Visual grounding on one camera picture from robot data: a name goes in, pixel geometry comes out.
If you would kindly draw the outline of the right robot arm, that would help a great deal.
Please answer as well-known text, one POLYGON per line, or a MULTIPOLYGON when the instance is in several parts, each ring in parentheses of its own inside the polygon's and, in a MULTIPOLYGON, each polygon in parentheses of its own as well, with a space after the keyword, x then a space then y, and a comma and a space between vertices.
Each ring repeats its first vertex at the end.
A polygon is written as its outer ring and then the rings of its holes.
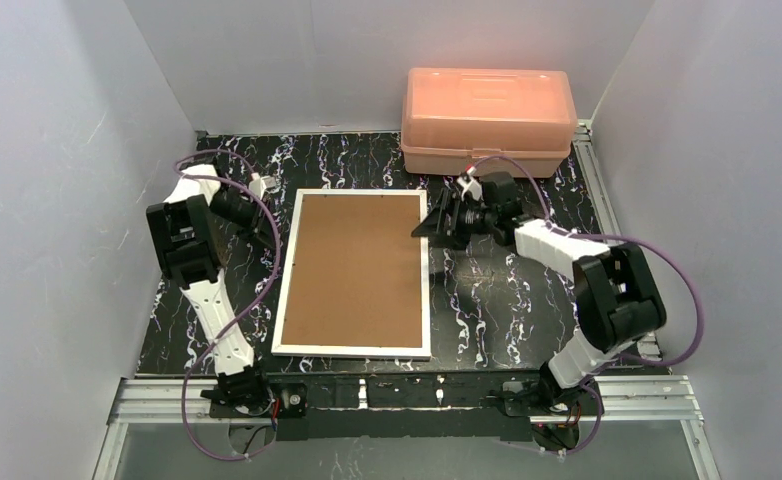
POLYGON ((472 236, 488 235, 572 282, 578 329, 540 367, 534 384, 539 397, 577 390, 604 364, 665 325, 661 296, 638 245, 608 246, 563 233, 525 213, 511 174, 475 178, 473 173, 468 169, 458 178, 458 189, 441 192, 412 235, 458 250, 472 236))

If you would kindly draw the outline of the aluminium rail base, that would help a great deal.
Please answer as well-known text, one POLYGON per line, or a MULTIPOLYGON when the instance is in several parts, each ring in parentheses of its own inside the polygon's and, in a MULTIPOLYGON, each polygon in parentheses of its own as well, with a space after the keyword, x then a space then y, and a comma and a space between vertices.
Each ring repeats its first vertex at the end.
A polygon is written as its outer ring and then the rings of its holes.
POLYGON ((526 441, 534 428, 608 421, 702 421, 685 376, 603 376, 591 393, 555 406, 532 398, 531 372, 276 374, 273 400, 249 415, 203 397, 211 379, 122 383, 110 420, 139 424, 277 427, 283 441, 346 437, 498 437, 526 441))

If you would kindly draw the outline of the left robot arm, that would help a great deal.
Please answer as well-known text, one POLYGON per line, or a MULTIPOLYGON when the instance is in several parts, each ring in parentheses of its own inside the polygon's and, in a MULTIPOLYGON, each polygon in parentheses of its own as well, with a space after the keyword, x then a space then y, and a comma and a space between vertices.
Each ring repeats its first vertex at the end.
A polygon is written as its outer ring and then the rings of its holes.
POLYGON ((259 203, 277 185, 270 176, 253 174, 247 196, 222 183, 215 166, 198 164, 181 171, 174 190, 146 209, 146 220, 162 276, 190 302, 206 339, 213 345, 214 371, 227 378, 256 366, 254 348, 235 320, 226 287, 226 244, 218 218, 264 248, 274 250, 275 223, 259 203))

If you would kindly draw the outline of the pink plastic storage box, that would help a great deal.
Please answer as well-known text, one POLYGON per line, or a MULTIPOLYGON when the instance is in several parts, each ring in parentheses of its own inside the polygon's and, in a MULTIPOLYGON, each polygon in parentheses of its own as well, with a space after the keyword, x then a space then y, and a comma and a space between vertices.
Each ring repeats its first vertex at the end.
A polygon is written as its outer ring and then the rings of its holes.
POLYGON ((408 73, 400 149, 413 174, 456 175, 495 155, 481 172, 549 178, 577 125, 563 71, 419 67, 408 73))

